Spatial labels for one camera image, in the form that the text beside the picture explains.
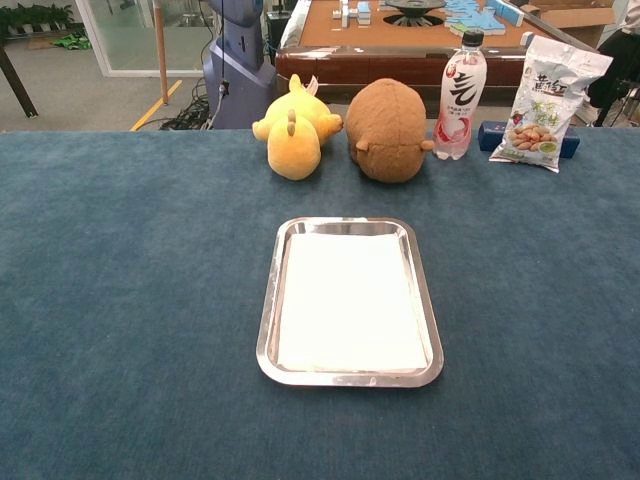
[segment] brown plush toy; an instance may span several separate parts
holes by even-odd
[[[427,112],[420,95],[390,78],[367,85],[347,111],[351,158],[374,180],[406,182],[418,173],[425,152]]]

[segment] nut bag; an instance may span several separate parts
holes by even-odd
[[[492,162],[529,163],[558,173],[562,139],[584,98],[612,59],[535,36],[502,143]]]

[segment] cardboard box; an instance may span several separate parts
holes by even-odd
[[[615,23],[613,0],[530,0],[523,11],[596,48],[604,27]]]

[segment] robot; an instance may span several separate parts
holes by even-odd
[[[224,34],[211,43],[204,64],[211,126],[251,128],[276,98],[276,71],[264,61],[262,0],[208,2],[224,22]]]

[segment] stainless steel tray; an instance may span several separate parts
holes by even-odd
[[[420,387],[444,363],[415,233],[391,218],[278,230],[256,347],[290,385]]]

